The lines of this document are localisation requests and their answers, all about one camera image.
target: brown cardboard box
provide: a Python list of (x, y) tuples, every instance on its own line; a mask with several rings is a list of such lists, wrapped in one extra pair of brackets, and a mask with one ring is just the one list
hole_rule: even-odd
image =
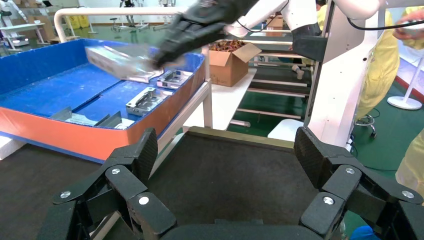
[(33, 24), (35, 20), (39, 20), (44, 25), (40, 26), (40, 33), (44, 41), (56, 37), (55, 30), (53, 29), (52, 22), (47, 16), (28, 16), (29, 23)]
[(209, 51), (210, 79), (213, 84), (232, 87), (249, 71), (249, 60), (262, 52), (248, 43), (234, 52)]
[[(267, 29), (268, 30), (283, 30), (284, 25), (284, 19), (282, 16), (276, 16), (274, 20), (269, 18), (266, 21), (266, 24), (268, 24)], [(281, 32), (267, 32), (267, 37), (281, 37), (283, 34)]]

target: chair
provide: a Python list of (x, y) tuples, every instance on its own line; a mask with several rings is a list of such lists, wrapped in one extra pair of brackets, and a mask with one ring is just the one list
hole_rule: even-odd
[(358, 121), (355, 122), (356, 126), (361, 127), (371, 127), (372, 133), (370, 135), (371, 138), (375, 139), (377, 137), (376, 127), (374, 127), (374, 123), (376, 123), (376, 120), (373, 116), (367, 114)]

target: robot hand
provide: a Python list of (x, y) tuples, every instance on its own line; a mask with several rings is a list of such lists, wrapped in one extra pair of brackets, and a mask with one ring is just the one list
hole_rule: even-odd
[(252, 8), (258, 0), (201, 0), (176, 17), (159, 52), (153, 57), (156, 68), (184, 53), (221, 39), (223, 29)]

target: white rail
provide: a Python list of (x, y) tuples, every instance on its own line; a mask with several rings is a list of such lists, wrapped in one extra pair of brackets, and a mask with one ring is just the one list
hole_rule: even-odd
[(95, 15), (95, 16), (108, 16), (108, 15), (175, 15), (187, 10), (187, 7), (93, 7), (93, 8), (63, 8), (56, 12), (54, 15), (54, 26), (56, 27), (57, 34), (60, 42), (66, 42), (66, 36), (62, 27), (62, 17), (72, 15)]

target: white stand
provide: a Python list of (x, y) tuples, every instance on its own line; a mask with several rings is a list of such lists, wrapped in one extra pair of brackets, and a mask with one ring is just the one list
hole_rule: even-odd
[(418, 67), (416, 68), (416, 71), (412, 77), (412, 80), (409, 84), (409, 87), (408, 87), (408, 90), (406, 91), (405, 96), (391, 96), (387, 99), (388, 104), (400, 109), (405, 109), (405, 110), (418, 110), (423, 106), (421, 102), (415, 99), (409, 98), (411, 95), (412, 89), (414, 89), (414, 84), (417, 81), (418, 76), (420, 75), (421, 69), (423, 67), (424, 67), (424, 57), (422, 57), (419, 60)]
[(90, 21), (90, 18), (88, 18), (88, 22), (90, 23), (90, 30), (91, 30), (88, 33), (89, 34), (98, 34), (98, 32), (96, 32), (96, 31), (93, 30), (93, 25), (92, 25), (92, 22)]

